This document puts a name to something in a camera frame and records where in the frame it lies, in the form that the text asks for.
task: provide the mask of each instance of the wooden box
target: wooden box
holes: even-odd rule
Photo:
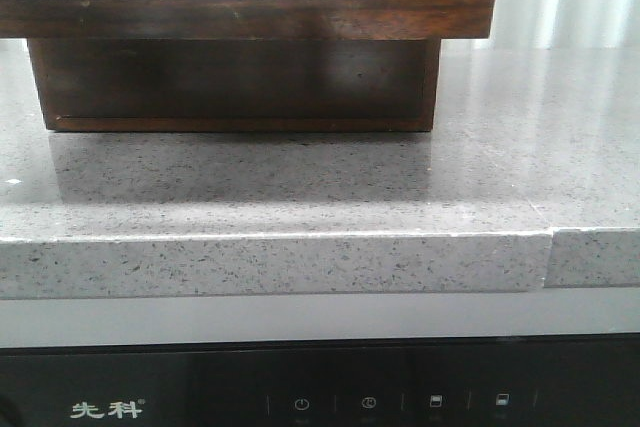
[[[428,131],[494,0],[0,0],[60,131]]]

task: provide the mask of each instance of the power icon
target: power icon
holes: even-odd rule
[[[365,397],[362,399],[362,407],[365,409],[374,409],[378,405],[378,401],[375,397]]]
[[[293,403],[293,408],[299,412],[309,410],[309,407],[311,407],[311,403],[307,399],[298,399]]]

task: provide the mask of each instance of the dark wood base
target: dark wood base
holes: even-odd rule
[[[30,39],[58,131],[429,131],[440,40]]]

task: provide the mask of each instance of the quartz countertop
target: quartz countertop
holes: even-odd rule
[[[445,51],[428,134],[70,134],[0,40],[0,298],[640,285],[639,78]]]

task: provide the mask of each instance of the icon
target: icon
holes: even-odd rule
[[[365,397],[362,399],[362,407],[365,409],[373,409],[376,405],[378,405],[378,401],[375,397]]]
[[[293,407],[300,412],[304,412],[309,410],[311,403],[307,399],[298,399],[293,403]]]
[[[506,407],[509,405],[509,394],[498,394],[496,396],[496,405],[500,407]]]
[[[429,399],[429,407],[431,407],[432,409],[439,409],[440,407],[442,407],[443,403],[444,403],[443,395],[432,395],[431,398]]]

